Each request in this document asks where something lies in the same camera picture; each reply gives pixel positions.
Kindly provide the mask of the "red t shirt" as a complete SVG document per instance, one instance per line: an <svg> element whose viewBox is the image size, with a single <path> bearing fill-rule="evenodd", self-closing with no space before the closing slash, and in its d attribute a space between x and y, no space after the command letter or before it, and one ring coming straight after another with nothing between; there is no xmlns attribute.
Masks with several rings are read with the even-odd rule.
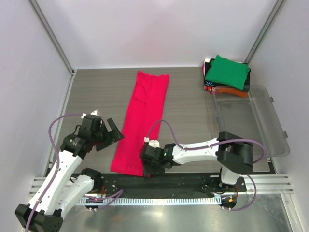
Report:
<svg viewBox="0 0 309 232"><path fill-rule="evenodd" d="M111 171L143 176L140 151L151 126L162 119L169 75L150 75L138 71L136 83L127 108Z"/></svg>

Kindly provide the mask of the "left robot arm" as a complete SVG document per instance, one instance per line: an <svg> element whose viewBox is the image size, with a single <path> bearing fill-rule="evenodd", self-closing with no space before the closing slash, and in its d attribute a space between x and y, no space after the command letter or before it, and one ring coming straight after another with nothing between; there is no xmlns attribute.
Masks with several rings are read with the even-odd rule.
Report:
<svg viewBox="0 0 309 232"><path fill-rule="evenodd" d="M112 118L105 123L96 111L83 114L81 118L81 124L56 150L56 162L39 190L27 204L19 204L15 210L27 232L59 231L68 212L82 197L102 189L101 173L91 168L82 170L70 187L66 185L92 149L101 151L124 136Z"/></svg>

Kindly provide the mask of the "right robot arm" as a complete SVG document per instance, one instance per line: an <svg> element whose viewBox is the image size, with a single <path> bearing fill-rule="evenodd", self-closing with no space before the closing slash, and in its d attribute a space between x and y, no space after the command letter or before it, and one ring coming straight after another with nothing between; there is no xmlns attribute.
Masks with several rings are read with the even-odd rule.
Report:
<svg viewBox="0 0 309 232"><path fill-rule="evenodd" d="M253 172L253 145L229 132L220 132L219 137L195 144L166 144L160 147L157 140L144 138L140 151L143 175L162 174L166 169L198 161L218 161L217 186L229 191L236 186L241 175Z"/></svg>

